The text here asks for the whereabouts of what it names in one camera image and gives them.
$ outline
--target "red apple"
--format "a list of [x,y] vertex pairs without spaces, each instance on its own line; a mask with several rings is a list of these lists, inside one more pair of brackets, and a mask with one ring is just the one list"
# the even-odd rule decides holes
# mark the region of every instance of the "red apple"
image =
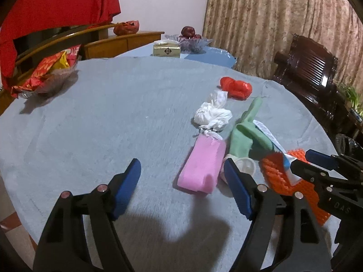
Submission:
[[186,38],[193,38],[195,36],[195,29],[191,26],[184,26],[181,30],[181,35]]

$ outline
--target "green plant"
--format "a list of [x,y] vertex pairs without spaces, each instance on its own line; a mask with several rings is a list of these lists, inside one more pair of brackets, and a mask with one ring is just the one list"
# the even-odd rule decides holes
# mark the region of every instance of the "green plant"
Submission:
[[352,108],[363,117],[363,105],[361,103],[361,96],[357,93],[354,87],[346,84],[340,84],[339,88],[345,93],[345,96],[352,103]]

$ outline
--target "round table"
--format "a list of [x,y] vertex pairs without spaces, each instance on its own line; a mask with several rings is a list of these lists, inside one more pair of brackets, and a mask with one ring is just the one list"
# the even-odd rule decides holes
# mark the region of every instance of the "round table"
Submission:
[[[256,120],[286,150],[335,153],[315,118],[276,82],[183,59],[81,61],[77,76],[59,95],[46,102],[15,100],[0,117],[0,171],[34,240],[63,190],[88,193],[136,157],[141,177],[126,214],[115,222],[135,271],[228,271],[250,225],[228,186],[219,181],[211,195],[175,187],[198,134],[193,115],[223,76],[251,83],[253,93],[246,101],[227,101],[233,118],[222,137],[228,138],[253,98],[261,96]],[[264,183],[259,169],[254,178]],[[332,237],[338,221],[326,223]],[[85,228],[90,228],[87,220]],[[99,265],[92,238],[88,241]],[[271,264],[274,242],[264,266]]]

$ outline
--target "fruit bowl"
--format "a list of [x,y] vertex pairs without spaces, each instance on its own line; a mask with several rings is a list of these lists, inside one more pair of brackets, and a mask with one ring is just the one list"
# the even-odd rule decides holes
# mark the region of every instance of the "fruit bowl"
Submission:
[[170,40],[178,41],[183,53],[201,53],[205,46],[213,42],[213,39],[188,39],[179,35],[165,35],[165,37]]

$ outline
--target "blue gripper pad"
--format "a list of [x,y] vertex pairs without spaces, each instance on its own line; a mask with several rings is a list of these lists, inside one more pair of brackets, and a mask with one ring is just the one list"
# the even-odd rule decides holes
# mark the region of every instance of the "blue gripper pad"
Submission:
[[311,162],[329,171],[338,168],[338,162],[333,157],[312,149],[309,149],[305,153],[305,158],[308,162]]
[[125,177],[115,195],[116,206],[112,212],[114,219],[117,219],[126,211],[131,195],[133,194],[141,175],[140,161],[134,158],[122,175]]
[[249,219],[252,215],[251,196],[238,177],[239,171],[237,171],[238,169],[232,159],[228,158],[224,163],[224,175],[235,198],[235,203],[237,203],[240,213]]

